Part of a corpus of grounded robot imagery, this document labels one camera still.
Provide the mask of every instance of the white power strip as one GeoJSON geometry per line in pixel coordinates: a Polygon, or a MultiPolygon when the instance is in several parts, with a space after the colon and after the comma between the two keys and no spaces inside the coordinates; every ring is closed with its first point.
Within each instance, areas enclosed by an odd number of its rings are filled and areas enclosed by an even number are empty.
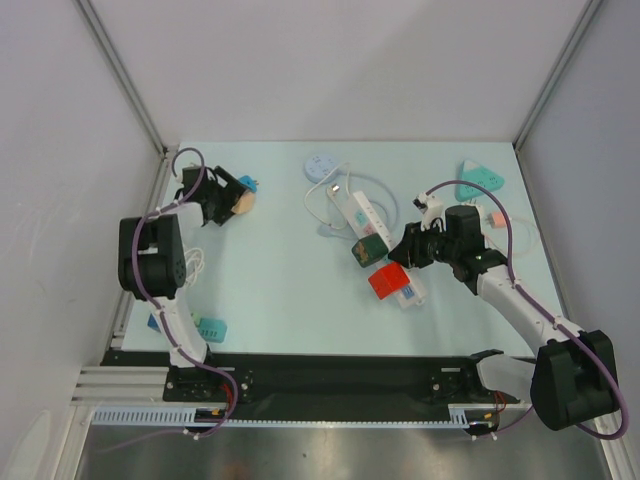
{"type": "MultiPolygon", "coordinates": [[[[368,237],[369,235],[377,233],[389,251],[393,250],[396,246],[391,232],[389,232],[389,229],[380,219],[380,216],[376,213],[364,193],[360,191],[353,192],[344,205],[339,208],[358,238],[368,237]]],[[[382,268],[386,265],[387,262],[385,261],[380,261],[375,264],[376,268],[382,268]]],[[[398,300],[401,308],[407,308],[411,305],[422,305],[427,298],[427,289],[415,273],[410,272],[404,267],[403,270],[404,273],[407,274],[407,277],[409,277],[409,285],[401,288],[393,295],[398,300]]]]}

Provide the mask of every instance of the metal floor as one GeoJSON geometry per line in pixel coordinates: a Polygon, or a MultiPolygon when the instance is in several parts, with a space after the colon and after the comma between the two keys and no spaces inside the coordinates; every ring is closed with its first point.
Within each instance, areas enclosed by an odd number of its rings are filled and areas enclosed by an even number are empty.
{"type": "Polygon", "coordinates": [[[524,420],[497,441],[462,431],[223,428],[199,442],[165,435],[94,453],[153,430],[92,427],[76,480],[610,479],[598,441],[524,420]]]}

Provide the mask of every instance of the white table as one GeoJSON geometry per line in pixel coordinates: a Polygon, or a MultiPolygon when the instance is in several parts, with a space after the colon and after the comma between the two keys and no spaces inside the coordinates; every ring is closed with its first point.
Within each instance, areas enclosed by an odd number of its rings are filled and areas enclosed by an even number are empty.
{"type": "MultiPolygon", "coordinates": [[[[400,202],[400,222],[393,232],[399,240],[404,224],[420,219],[411,203],[416,194],[456,178],[465,158],[477,161],[506,179],[497,191],[511,216],[533,220],[529,199],[513,149],[508,143],[414,142],[287,142],[188,143],[199,148],[210,166],[221,165],[232,175],[259,181],[254,209],[223,227],[213,223],[196,233],[193,246],[205,250],[206,268],[188,292],[191,309],[228,324],[216,352],[352,354],[352,355],[469,355],[498,348],[511,355],[531,351],[509,323],[492,307],[474,297],[454,279],[450,267],[431,265],[419,272],[429,297],[422,306],[401,310],[393,297],[378,300],[362,269],[351,255],[353,242],[316,233],[319,223],[305,210],[303,197],[311,187],[303,174],[304,161],[329,153],[349,161],[354,171],[383,180],[400,202]]],[[[184,155],[178,168],[198,162],[184,155]]],[[[344,177],[339,182],[344,184],[344,177]]],[[[169,182],[164,203],[177,183],[169,182]]],[[[370,198],[392,207],[378,187],[352,181],[370,198]]],[[[454,187],[439,192],[445,206],[454,205],[454,187]]],[[[326,212],[324,189],[311,205],[326,212]]],[[[478,203],[497,210],[486,197],[478,203]]],[[[515,248],[531,241],[526,229],[515,227],[515,248]]],[[[506,232],[491,231],[506,245],[506,232]]],[[[518,275],[547,305],[560,311],[543,248],[515,261],[518,275]]],[[[123,350],[166,351],[164,338],[146,326],[149,311],[135,302],[123,350]]]]}

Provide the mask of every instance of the red block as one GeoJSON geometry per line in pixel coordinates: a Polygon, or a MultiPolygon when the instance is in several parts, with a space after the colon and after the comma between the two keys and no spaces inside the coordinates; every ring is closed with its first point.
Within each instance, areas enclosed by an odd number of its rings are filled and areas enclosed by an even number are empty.
{"type": "Polygon", "coordinates": [[[409,277],[404,273],[402,265],[396,262],[391,262],[389,265],[378,269],[376,273],[369,277],[369,283],[380,300],[400,290],[402,287],[406,287],[409,282],[409,277]]]}

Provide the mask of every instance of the round power socket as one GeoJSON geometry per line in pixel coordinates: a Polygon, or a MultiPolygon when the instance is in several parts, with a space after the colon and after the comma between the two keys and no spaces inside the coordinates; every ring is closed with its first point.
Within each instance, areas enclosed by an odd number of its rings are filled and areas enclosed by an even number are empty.
{"type": "Polygon", "coordinates": [[[320,183],[324,179],[323,183],[332,181],[339,175],[339,171],[336,170],[329,176],[329,172],[338,166],[338,161],[335,157],[327,153],[319,153],[309,158],[304,164],[304,174],[311,183],[320,183]]]}

